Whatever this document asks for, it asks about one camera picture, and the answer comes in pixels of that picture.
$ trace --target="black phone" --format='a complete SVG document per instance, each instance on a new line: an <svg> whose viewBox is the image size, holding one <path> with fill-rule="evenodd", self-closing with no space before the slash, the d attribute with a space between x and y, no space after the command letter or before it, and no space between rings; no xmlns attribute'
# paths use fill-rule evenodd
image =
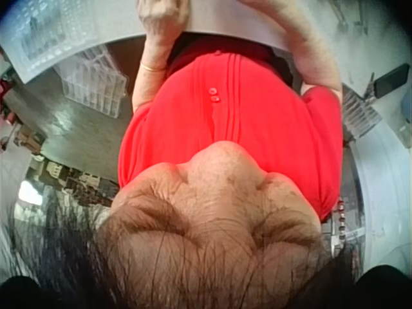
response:
<svg viewBox="0 0 412 309"><path fill-rule="evenodd" d="M407 76L409 74L409 67L410 65L405 63L377 79L374 83L375 96L377 98L382 98L389 92L392 92L393 90L406 84Z"/></svg>

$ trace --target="red shirt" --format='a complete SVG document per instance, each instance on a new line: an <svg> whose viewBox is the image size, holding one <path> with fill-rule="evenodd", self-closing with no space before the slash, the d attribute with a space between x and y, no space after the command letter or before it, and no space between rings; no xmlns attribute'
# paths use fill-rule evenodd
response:
<svg viewBox="0 0 412 309"><path fill-rule="evenodd" d="M259 45L227 39L203 39L186 49L126 131L120 186L152 165L185 163L228 140L262 169L291 178L324 219L340 191L339 100L322 87L300 97L265 63L267 57Z"/></svg>

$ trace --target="black hair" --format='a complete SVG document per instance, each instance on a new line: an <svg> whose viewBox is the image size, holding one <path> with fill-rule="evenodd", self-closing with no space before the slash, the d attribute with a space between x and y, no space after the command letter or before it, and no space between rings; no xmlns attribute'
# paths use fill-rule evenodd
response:
<svg viewBox="0 0 412 309"><path fill-rule="evenodd" d="M135 297L135 290L127 285L128 265L122 265L122 276L115 274L109 260L116 259L115 246L108 248L96 238L101 212L93 209L76 211L73 207L61 207L54 195L48 199L44 226L26 224L17 232L15 220L10 222L10 241L14 256L15 276L32 277L38 289L37 297L17 297L28 301L30 308L158 308L153 299ZM27 270L19 266L24 261ZM346 248L325 266L294 295L284 308L338 308L343 306L345 292L354 284L351 250ZM23 290L16 295L31 295L26 292L31 283L25 282ZM224 291L228 308L246 308L241 299L235 299L231 291ZM9 303L13 293L8 293ZM201 309L201 304L191 305L185 293L174 295L176 302L162 308ZM28 308L13 305L10 308ZM221 308L210 302L207 308ZM276 300L265 303L265 308L279 308Z"/></svg>

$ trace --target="bracelet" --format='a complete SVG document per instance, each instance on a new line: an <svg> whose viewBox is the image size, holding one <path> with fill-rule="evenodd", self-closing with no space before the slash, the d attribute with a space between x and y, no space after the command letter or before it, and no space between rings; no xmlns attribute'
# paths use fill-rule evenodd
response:
<svg viewBox="0 0 412 309"><path fill-rule="evenodd" d="M152 72L152 73L158 73L158 72L163 72L166 70L166 68L164 69L153 69L150 68L149 66L146 66L145 64L143 64L143 62L140 61L140 67L145 69L146 71Z"/></svg>

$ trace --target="woman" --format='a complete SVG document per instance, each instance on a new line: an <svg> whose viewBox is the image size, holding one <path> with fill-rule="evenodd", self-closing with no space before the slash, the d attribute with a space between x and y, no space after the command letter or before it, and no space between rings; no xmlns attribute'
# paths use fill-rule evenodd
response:
<svg viewBox="0 0 412 309"><path fill-rule="evenodd" d="M189 0L139 0L147 39L120 151L123 188L97 233L76 214L48 217L58 229L47 229L31 269L51 299L322 307L352 284L350 263L329 261L321 239L341 177L337 66L293 1L238 1L285 29L301 95L252 42L204 37L168 66Z"/></svg>

